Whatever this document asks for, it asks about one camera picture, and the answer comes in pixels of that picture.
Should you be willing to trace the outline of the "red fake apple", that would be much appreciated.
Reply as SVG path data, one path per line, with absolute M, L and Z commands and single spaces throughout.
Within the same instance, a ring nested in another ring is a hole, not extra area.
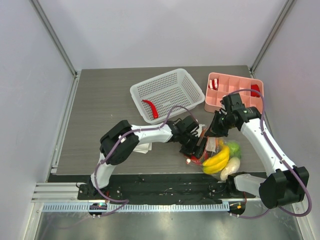
M 205 160 L 205 157 L 196 158 L 195 156 L 192 156 L 190 158 L 190 164 L 201 166 Z

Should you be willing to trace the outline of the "clear zip bag orange seal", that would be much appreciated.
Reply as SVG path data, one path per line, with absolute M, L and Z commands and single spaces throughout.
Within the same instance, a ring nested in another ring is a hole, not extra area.
M 186 156 L 186 164 L 201 167 L 206 175 L 226 181 L 229 175 L 238 172 L 241 165 L 241 147 L 235 141 L 222 137 L 209 137 L 200 158 Z

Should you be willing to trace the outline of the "yellow fake banana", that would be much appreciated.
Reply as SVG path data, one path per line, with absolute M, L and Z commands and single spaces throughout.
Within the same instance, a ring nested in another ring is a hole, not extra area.
M 227 145 L 223 145 L 220 152 L 203 162 L 202 170 L 207 175 L 215 174 L 226 167 L 229 158 L 229 147 Z

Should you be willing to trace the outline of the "red fake chili pepper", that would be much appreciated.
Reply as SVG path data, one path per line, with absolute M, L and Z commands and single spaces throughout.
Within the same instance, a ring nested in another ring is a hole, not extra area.
M 158 114 L 156 106 L 151 101 L 149 101 L 147 99 L 143 99 L 142 101 L 150 106 L 153 118 L 158 119 L 159 114 Z

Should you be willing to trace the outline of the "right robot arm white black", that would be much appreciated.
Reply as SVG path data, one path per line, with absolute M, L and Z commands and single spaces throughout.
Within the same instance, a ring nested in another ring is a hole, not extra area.
M 308 202 L 308 207 L 299 217 L 311 212 L 312 199 L 307 190 L 310 174 L 304 166 L 297 166 L 282 151 L 270 134 L 265 120 L 265 111 L 246 107 L 240 91 L 222 97 L 222 108 L 215 111 L 207 137 L 227 137 L 232 128 L 237 128 L 251 143 L 265 168 L 267 177 L 260 178 L 248 173 L 238 173 L 226 184 L 226 193 L 233 198 L 243 192 L 260 198 L 268 209 Z

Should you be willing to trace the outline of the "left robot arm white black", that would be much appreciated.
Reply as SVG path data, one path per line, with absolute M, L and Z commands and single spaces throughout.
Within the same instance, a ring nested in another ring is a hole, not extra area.
M 100 139 L 99 161 L 90 176 L 89 194 L 97 200 L 102 199 L 106 195 L 106 187 L 115 167 L 143 144 L 179 143 L 180 153 L 189 158 L 200 159 L 207 145 L 207 139 L 200 135 L 200 125 L 191 115 L 149 126 L 120 121 Z

